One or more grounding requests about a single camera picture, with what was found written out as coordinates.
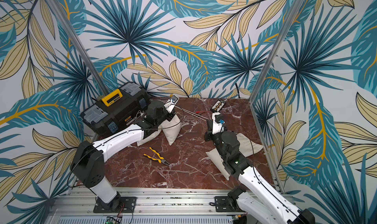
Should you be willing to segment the white drawstring soil bag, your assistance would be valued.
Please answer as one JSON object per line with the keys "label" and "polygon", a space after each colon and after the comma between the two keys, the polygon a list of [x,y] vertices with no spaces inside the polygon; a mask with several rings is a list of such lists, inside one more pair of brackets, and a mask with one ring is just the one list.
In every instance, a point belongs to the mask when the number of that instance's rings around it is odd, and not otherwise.
{"label": "white drawstring soil bag", "polygon": [[160,125],[160,129],[163,131],[170,146],[175,142],[176,138],[178,137],[178,134],[180,133],[181,128],[182,122],[177,115],[175,115],[171,119],[171,121],[165,120]]}

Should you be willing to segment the white bag drawstring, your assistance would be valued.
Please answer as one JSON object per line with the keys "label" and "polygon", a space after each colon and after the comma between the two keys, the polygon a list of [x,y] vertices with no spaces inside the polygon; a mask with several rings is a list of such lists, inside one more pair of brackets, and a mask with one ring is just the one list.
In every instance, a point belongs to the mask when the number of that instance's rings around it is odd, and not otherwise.
{"label": "white bag drawstring", "polygon": [[179,106],[175,106],[175,108],[177,108],[177,109],[179,109],[179,110],[182,110],[183,112],[188,113],[189,115],[192,115],[192,116],[194,116],[194,117],[196,117],[196,118],[199,118],[199,119],[201,119],[201,120],[204,120],[204,121],[207,121],[207,120],[208,120],[208,119],[205,118],[204,116],[201,116],[201,115],[199,115],[199,114],[197,114],[197,113],[194,113],[194,112],[191,112],[191,111],[189,111],[189,110],[183,109],[183,108],[181,108],[181,107],[179,107]]}

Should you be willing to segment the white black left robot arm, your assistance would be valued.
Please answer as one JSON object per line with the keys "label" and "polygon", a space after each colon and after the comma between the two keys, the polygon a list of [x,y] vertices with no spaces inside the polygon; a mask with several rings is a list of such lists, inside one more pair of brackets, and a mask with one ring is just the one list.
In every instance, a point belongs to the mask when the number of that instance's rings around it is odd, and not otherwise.
{"label": "white black left robot arm", "polygon": [[95,196],[99,205],[109,211],[122,208],[119,192],[105,176],[105,162],[129,145],[146,139],[158,130],[175,128],[174,107],[179,98],[172,96],[167,102],[153,100],[145,114],[126,129],[94,143],[80,143],[70,166],[72,172]]}

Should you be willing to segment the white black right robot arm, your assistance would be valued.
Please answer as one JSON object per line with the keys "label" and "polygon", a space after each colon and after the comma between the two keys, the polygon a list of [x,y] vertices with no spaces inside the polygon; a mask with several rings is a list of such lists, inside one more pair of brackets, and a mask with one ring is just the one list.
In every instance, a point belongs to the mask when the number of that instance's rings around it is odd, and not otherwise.
{"label": "white black right robot arm", "polygon": [[214,143],[222,166],[243,185],[227,195],[227,203],[233,210],[246,212],[260,224],[315,223],[308,209],[300,209],[284,198],[240,152],[240,142],[234,132],[227,130],[221,113],[213,113],[207,127],[205,141]]}

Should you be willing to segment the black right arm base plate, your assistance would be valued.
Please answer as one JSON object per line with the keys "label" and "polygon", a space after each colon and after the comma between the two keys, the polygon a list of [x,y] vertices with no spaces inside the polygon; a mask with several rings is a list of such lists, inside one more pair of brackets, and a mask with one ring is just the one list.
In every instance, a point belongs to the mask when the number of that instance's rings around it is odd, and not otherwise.
{"label": "black right arm base plate", "polygon": [[219,213],[239,211],[236,201],[229,196],[215,196],[214,207]]}

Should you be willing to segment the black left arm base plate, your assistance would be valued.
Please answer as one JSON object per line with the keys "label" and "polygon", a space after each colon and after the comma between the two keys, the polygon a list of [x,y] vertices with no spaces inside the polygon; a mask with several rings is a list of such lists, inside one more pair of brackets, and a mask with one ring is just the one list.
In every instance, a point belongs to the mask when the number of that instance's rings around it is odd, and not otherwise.
{"label": "black left arm base plate", "polygon": [[93,213],[133,213],[136,206],[137,197],[116,196],[110,203],[105,203],[96,197]]}

